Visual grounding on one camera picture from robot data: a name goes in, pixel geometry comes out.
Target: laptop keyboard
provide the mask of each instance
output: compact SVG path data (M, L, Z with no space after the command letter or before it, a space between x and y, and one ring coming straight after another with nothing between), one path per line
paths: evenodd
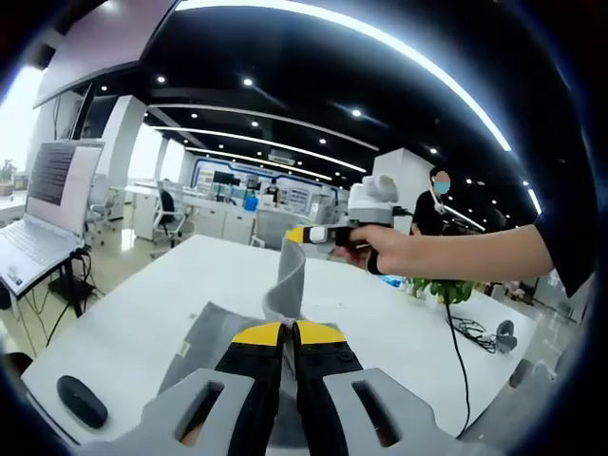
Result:
M0 236L42 266L50 266L69 250L63 237L33 223L12 223L0 230Z

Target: black ceiling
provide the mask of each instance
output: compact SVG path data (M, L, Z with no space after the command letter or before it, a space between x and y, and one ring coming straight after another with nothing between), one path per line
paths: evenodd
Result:
M94 8L101 2L85 2ZM320 125L379 148L316 129L249 114L164 107L182 127L215 130L311 150L367 169L405 147L445 168L449 204L482 222L498 208L525 224L536 216L522 181L541 201L564 175L586 172L576 117L560 75L500 2L469 0L307 2L357 17L402 40L453 77L503 132L505 152L482 121L418 64L370 37L301 14L259 8L175 12L143 67L102 80L110 93L136 93L152 105L199 104L261 111ZM87 12L83 8L79 13ZM76 20L78 14L70 16ZM163 75L165 84L156 78ZM255 88L242 85L245 77ZM355 119L350 111L360 108ZM198 117L192 119L196 112ZM154 116L146 121L165 125ZM252 127L256 121L259 127ZM177 134L170 136L183 141ZM270 147L195 134L209 149L257 157ZM434 147L439 153L432 155ZM296 154L303 168L345 186L363 174ZM466 184L471 178L477 183ZM494 206L491 201L497 200Z

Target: desk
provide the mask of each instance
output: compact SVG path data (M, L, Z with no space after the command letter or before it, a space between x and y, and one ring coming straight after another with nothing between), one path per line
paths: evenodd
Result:
M26 190L14 192L9 197L0 197L0 227L13 219L19 219L26 210Z
M154 240L154 217L158 200L156 186L129 185L125 192L134 194L135 210L133 212L133 229L135 236ZM254 229L254 213L245 211L240 206L210 201L202 193L183 192L183 203L199 209L197 233L213 238L232 240L249 244Z
M193 236L103 298L22 378L78 442L118 437L139 423L143 406L156 396L194 316L208 301L263 318L261 298L276 283L278 259L278 252ZM456 435L466 418L465 387L440 310L351 265L307 260L302 313L337 323L364 368L382 369L427 401L439 428ZM536 323L477 292L453 313L474 317L489 329L508 318L519 339L512 353L489 354L458 334L473 422L522 359ZM105 403L110 418L104 430L87 429L68 414L55 388L66 374L80 378Z

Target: window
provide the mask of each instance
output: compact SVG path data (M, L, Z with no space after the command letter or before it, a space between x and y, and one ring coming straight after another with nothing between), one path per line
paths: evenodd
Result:
M32 109L32 106L42 74L41 69L24 66L0 104L0 167L4 165L4 160L12 160L12 165L18 171L26 169L29 141L40 112L40 109Z
M180 181L183 152L183 145L173 140L169 141L167 152L162 162L161 179L169 179L172 182Z
M133 146L133 155L129 164L130 179L153 180L156 161L161 148L162 134L151 126L142 123Z

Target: office cabinet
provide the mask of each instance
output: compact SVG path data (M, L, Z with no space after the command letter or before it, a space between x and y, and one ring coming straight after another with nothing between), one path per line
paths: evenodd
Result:
M254 217L252 215L229 212L226 214L222 238L247 245L253 229Z
M133 204L133 231L135 236L147 240L154 240L154 213L156 211L157 197L148 195L135 195Z
M222 238L226 212L219 209L199 208L197 233L211 238Z

